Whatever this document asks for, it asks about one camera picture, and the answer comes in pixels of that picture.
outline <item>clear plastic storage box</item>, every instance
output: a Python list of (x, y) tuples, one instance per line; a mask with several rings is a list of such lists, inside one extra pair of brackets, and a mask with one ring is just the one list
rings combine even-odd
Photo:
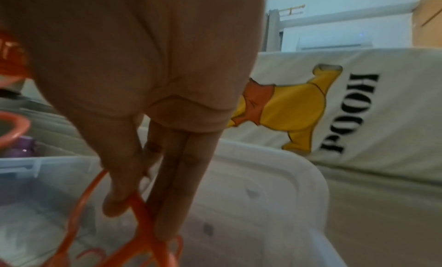
[[(98, 171), (93, 157), (0, 159), (0, 258), (15, 266), (41, 264)], [(91, 247), (112, 252), (133, 236), (130, 212), (116, 219), (100, 212), (109, 183), (90, 200), (72, 256)], [(326, 181), (304, 158), (222, 141), (181, 230), (180, 266), (345, 266), (323, 235), (327, 203)], [(72, 261), (96, 264), (92, 255)]]

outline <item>yellow bear cartoon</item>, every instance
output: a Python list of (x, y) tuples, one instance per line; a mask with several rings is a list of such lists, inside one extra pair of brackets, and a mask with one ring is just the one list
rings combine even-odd
[(286, 131), (290, 142), (284, 150), (312, 151), (312, 134), (326, 108), (330, 86), (341, 75), (339, 65), (319, 64), (306, 84), (294, 86), (260, 85), (249, 79), (229, 127), (251, 121), (272, 130)]

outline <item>white fabric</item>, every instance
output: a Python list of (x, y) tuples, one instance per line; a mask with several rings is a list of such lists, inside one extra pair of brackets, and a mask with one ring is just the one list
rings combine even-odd
[[(306, 123), (314, 127), (309, 160), (360, 171), (442, 181), (441, 50), (263, 53), (258, 57), (252, 78), (261, 85), (306, 84), (315, 78), (312, 70), (318, 64), (340, 65), (343, 71), (326, 93), (323, 116), (316, 125)], [(378, 79), (350, 80), (351, 74), (378, 75)], [(373, 93), (354, 87), (361, 82), (372, 87)], [(299, 95), (294, 94), (291, 99), (300, 98)], [(352, 96), (361, 101), (350, 99)], [(300, 118), (297, 112), (318, 104), (316, 98), (307, 98), (307, 101), (300, 99), (298, 107), (291, 100), (294, 112), (287, 113), (284, 107), (285, 114), (278, 116), (288, 122), (302, 123), (305, 115)], [(356, 122), (342, 118), (349, 116)], [(341, 134), (332, 132), (331, 127)], [(343, 134), (343, 128), (350, 132)], [(333, 135), (336, 142), (326, 140)], [(282, 148), (290, 142), (287, 132), (273, 131), (250, 121), (228, 128), (224, 138), (274, 148)], [(326, 150), (321, 145), (342, 147), (343, 151)]]

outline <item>hand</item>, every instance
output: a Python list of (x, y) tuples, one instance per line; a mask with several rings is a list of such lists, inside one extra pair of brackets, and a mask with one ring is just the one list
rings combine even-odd
[(110, 171), (104, 213), (124, 212), (164, 156), (147, 206), (157, 237), (175, 236), (248, 81), (264, 0), (0, 0), (0, 8), (43, 96)]

